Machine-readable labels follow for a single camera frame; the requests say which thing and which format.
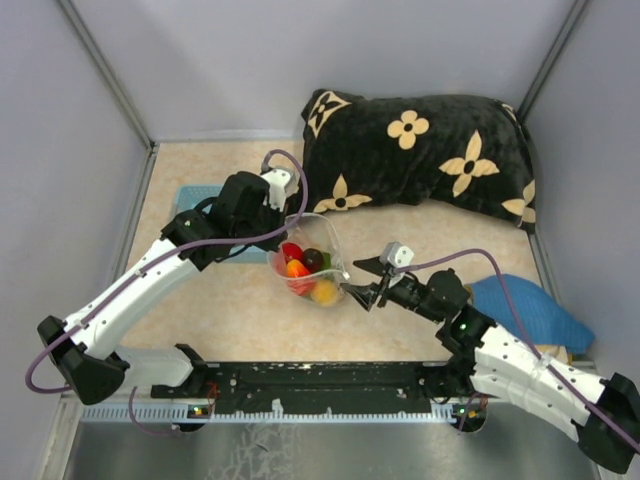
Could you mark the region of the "yellow orange toy fruit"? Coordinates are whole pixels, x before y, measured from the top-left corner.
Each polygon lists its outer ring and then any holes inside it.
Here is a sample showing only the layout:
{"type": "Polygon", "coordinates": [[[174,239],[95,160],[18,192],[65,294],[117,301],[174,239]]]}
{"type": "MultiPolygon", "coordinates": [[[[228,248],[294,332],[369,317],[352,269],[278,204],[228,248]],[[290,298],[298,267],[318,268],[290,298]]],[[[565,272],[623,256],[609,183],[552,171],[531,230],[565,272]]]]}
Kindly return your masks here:
{"type": "Polygon", "coordinates": [[[338,289],[333,281],[320,279],[311,290],[310,296],[316,304],[328,306],[336,301],[338,289]]]}

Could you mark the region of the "green orange toy mango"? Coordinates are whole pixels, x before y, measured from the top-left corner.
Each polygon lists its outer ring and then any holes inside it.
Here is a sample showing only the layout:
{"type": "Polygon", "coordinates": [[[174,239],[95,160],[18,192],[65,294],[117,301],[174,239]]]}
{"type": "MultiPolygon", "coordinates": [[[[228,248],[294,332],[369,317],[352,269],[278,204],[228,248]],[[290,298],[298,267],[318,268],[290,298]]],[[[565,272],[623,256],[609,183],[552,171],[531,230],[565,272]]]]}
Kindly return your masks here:
{"type": "Polygon", "coordinates": [[[334,269],[332,264],[332,256],[329,252],[322,252],[323,256],[323,264],[321,268],[321,273],[323,277],[329,280],[334,279],[334,269]]]}

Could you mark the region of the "dark red toy fruit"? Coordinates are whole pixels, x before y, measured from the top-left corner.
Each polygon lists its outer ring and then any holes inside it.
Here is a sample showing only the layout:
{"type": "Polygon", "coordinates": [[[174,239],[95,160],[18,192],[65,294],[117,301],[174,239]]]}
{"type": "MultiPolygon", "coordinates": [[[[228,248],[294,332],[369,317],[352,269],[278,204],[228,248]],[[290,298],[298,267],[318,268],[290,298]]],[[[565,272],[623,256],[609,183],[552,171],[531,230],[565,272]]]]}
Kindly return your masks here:
{"type": "Polygon", "coordinates": [[[315,248],[305,249],[302,262],[311,273],[321,271],[323,264],[322,251],[315,248]]]}

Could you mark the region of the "red toy apple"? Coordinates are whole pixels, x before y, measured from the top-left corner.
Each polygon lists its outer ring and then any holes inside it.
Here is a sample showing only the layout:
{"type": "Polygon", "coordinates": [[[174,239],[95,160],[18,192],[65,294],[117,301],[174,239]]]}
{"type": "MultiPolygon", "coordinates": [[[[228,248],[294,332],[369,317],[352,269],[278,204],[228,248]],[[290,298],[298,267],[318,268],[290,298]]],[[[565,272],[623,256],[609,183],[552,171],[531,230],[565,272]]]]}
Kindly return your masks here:
{"type": "Polygon", "coordinates": [[[296,243],[284,242],[281,244],[280,250],[286,263],[292,260],[303,260],[304,250],[296,243]]]}

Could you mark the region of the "clear dotted zip top bag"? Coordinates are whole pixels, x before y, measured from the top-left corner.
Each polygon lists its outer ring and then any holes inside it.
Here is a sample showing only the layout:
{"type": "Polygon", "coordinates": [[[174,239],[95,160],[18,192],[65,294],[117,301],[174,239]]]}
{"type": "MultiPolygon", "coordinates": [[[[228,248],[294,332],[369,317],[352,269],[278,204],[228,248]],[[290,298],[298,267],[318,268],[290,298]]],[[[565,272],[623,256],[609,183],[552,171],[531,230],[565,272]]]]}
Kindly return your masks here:
{"type": "Polygon", "coordinates": [[[333,224],[315,213],[302,215],[267,262],[288,292],[319,307],[338,303],[350,279],[333,224]]]}

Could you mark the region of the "orange toy orange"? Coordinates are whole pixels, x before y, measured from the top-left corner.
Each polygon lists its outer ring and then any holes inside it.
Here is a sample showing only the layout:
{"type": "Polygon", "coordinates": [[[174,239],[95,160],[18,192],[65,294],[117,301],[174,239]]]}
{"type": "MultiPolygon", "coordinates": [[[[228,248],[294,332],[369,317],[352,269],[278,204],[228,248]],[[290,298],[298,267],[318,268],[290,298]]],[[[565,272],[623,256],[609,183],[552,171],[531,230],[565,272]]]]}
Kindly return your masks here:
{"type": "Polygon", "coordinates": [[[316,285],[314,279],[293,279],[287,282],[288,287],[292,293],[297,296],[306,296],[311,293],[316,285]]]}

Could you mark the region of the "red yellow toy pepper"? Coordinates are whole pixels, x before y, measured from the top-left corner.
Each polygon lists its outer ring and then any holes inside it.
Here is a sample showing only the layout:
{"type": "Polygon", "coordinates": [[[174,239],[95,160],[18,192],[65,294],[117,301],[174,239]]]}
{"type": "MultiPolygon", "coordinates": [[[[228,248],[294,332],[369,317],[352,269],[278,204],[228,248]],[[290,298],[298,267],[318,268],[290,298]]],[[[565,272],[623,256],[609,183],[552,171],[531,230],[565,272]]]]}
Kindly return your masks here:
{"type": "Polygon", "coordinates": [[[285,272],[288,278],[302,278],[311,274],[311,271],[298,259],[291,259],[286,264],[285,272]]]}

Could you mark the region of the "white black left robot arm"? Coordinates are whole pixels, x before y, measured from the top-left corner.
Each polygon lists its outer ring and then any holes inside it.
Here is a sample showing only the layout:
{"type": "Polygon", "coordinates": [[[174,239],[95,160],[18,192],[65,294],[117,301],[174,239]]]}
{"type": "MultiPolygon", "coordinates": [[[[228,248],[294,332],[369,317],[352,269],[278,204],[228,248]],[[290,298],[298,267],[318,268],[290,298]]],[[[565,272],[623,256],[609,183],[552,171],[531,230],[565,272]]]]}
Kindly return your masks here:
{"type": "Polygon", "coordinates": [[[189,347],[146,350],[121,341],[166,295],[210,265],[244,247],[274,250],[291,226],[295,187],[286,168],[231,175],[218,194],[177,213],[143,257],[96,299],[64,319],[43,319],[37,333],[67,388],[85,405],[128,386],[201,394],[208,373],[189,347]]]}

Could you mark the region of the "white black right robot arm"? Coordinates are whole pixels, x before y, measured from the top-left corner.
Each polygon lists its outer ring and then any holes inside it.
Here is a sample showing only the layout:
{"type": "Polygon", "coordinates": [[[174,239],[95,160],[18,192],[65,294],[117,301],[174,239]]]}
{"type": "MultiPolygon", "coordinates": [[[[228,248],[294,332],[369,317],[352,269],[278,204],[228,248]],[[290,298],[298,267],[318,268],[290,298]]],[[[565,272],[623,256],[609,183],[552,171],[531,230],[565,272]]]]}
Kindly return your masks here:
{"type": "Polygon", "coordinates": [[[356,264],[380,278],[341,286],[365,310],[392,302],[440,324],[436,337],[451,354],[446,380],[454,393],[507,401],[562,431],[599,466],[628,472],[639,454],[639,391],[631,379],[604,378],[541,353],[477,310],[452,269],[421,282],[411,267],[378,258],[356,264]]]}

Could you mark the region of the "blue cloth bag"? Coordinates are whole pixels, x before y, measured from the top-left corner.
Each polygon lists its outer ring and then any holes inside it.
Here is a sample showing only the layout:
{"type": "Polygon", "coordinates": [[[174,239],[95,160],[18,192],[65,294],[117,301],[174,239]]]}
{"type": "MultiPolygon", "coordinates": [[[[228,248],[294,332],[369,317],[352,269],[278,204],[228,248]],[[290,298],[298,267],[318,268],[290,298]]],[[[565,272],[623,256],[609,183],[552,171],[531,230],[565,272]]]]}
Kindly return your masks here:
{"type": "MultiPolygon", "coordinates": [[[[521,324],[536,345],[564,347],[570,354],[584,354],[595,340],[593,332],[576,320],[537,284],[511,274],[503,279],[521,324]]],[[[522,332],[508,306],[496,275],[467,285],[472,304],[503,325],[511,334],[522,332]]]]}

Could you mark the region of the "black pillow with cream flowers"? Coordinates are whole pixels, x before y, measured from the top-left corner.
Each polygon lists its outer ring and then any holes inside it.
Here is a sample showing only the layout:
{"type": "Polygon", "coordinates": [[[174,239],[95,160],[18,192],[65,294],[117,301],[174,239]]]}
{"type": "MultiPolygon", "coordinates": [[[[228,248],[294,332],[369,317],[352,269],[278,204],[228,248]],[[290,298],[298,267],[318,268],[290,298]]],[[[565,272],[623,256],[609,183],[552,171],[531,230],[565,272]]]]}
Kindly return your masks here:
{"type": "Polygon", "coordinates": [[[309,212],[435,200],[535,229],[529,135],[501,100],[318,89],[301,117],[309,212]]]}

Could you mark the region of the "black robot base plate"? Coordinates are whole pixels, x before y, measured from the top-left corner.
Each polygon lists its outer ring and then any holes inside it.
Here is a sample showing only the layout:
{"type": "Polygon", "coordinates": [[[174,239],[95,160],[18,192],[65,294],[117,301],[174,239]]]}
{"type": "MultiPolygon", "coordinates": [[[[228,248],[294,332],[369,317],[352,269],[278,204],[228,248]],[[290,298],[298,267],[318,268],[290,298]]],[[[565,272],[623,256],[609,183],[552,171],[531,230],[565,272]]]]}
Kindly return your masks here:
{"type": "Polygon", "coordinates": [[[180,386],[154,385],[154,399],[204,399],[217,414],[429,413],[435,399],[474,392],[452,362],[221,362],[198,366],[180,386]]]}

